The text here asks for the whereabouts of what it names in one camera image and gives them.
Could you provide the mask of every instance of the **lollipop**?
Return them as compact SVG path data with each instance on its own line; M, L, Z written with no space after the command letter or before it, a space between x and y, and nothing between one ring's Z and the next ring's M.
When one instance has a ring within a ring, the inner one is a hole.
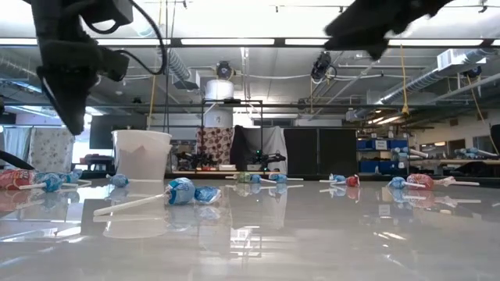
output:
M418 183L423 184L425 189L431 190L434 187L434 181L428 175L423 174L411 174L406 179L408 183Z
M400 176L396 176L394 179L391 180L391 182L389 182L387 184L389 187L393 187L395 189L403 189L405 188L406 186L410 186L410 187L422 187L422 188L425 188L425 185L423 184L418 184L418 183L407 183L405 181L405 179L401 178Z
M43 175L41 178L36 179L36 184L23 185L20 186L20 190L41 188L45 192L54 192L61 188L63 181L54 173L48 173Z
M128 183L161 183L161 180L133 180L127 178L125 175L116 174L115 176L106 175L109 182L115 187L126 187Z
M350 176L345 180L345 184L348 187L359 187L359 177L358 175Z
M216 187L196 187L195 190L195 200L202 204L212 204L219 200L220 196L220 189Z
M328 180L320 180L320 183L344 184L345 180L346 180L345 176L330 174L330 176L328 177Z
M233 176L226 176L226 179L236 180L239 183L261 183L261 182L276 183L273 180L266 180L259 175L254 175L251 173L239 173Z
M276 183L287 183L289 180L304 180L299 178L288 178L284 174L272 173L269 175L270 180L274 180Z
M438 185L444 185L445 187L450 186L452 184L454 184L454 185L475 186L475 187L479 186L479 183L456 181L453 176L449 176L447 178L444 178L443 180L435 180L434 183L438 184Z

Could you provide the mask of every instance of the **floral fabric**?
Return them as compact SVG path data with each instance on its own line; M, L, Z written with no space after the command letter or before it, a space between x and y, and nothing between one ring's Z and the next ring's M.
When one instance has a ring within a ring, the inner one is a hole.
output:
M71 170L75 137L67 129L33 128L28 163L40 172Z
M233 140L234 128L205 128L198 129L196 133L196 145L199 151L204 151L213 156L219 164L229 164L229 152Z

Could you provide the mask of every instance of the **glossy table surface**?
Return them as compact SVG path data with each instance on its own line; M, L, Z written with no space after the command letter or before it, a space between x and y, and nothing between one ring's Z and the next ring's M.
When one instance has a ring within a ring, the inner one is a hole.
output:
M163 184L2 191L0 280L500 280L498 189L195 183L222 197L94 217Z

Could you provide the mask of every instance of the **lollipop stick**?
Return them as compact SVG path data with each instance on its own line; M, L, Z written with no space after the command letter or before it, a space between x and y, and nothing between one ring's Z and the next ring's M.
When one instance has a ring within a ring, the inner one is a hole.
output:
M467 185L467 186L475 186L479 187L479 183L474 183L474 182L458 182L458 181L452 181L451 184L455 185Z
M264 183L276 183L274 180L267 180L267 179L260 179L260 181L263 181Z
M155 201L156 199L163 198L164 196L165 196L165 194L158 194L156 196L152 196L152 197L148 197L148 198L144 198L144 199L140 199L140 200L136 200L136 201L132 201L132 202L127 202L127 203L123 203L120 205L114 205L114 206L107 207L107 208L97 209L94 211L94 215L104 215L104 214L109 214L111 212L118 212L118 211L125 210L128 208L141 206L141 205L147 204L149 202Z
M455 199L457 203L481 203L481 200L476 199Z
M77 183L63 183L63 187L78 187Z
M43 187L47 187L47 184L46 183L30 184L30 185L26 185L26 186L20 186L19 189L25 190L25 189L43 188Z
M134 180L128 179L131 183L162 183L163 180Z
M425 184L420 184L420 183L405 183L405 185L410 186L410 187L423 187L423 188L425 188Z

